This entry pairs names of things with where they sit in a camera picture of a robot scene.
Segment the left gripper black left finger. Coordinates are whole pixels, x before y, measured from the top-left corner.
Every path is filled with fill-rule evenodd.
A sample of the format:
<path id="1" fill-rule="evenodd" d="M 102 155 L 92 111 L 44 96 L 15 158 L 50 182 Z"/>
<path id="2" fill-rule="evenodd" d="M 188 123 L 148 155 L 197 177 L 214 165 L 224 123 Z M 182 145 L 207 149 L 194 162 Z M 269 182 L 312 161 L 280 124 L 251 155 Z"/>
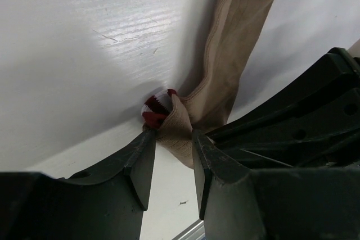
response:
<path id="1" fill-rule="evenodd" d="M 148 209 L 155 131 L 71 177 L 1 174 L 2 239 L 139 239 Z"/>

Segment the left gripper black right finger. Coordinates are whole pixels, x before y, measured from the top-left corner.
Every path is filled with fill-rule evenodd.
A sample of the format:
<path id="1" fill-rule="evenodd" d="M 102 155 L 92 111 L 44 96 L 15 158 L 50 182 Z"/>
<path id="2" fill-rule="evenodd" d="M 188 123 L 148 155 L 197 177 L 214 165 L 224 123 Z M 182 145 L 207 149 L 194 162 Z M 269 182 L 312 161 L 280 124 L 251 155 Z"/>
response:
<path id="1" fill-rule="evenodd" d="M 358 239 L 359 170 L 249 169 L 192 134 L 207 239 Z"/>

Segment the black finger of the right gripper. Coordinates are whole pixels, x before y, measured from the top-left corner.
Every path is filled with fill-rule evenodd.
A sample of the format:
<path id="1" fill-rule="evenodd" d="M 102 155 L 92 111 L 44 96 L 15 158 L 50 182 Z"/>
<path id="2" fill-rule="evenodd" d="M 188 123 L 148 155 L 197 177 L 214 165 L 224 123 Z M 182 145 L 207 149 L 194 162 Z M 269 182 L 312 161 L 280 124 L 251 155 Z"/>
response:
<path id="1" fill-rule="evenodd" d="M 329 50 L 275 96 L 208 136 L 251 169 L 359 165 L 359 58 Z"/>

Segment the brown sock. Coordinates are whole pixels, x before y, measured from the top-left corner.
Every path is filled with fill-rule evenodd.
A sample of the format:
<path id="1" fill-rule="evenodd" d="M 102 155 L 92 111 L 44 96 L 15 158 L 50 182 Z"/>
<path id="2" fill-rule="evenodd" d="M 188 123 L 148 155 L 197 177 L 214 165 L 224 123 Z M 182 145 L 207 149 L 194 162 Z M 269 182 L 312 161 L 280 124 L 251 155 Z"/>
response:
<path id="1" fill-rule="evenodd" d="M 184 166 L 193 168 L 192 131 L 224 126 L 274 0 L 217 0 L 203 56 L 200 83 L 186 97 L 166 89 L 144 103 L 144 129 Z"/>

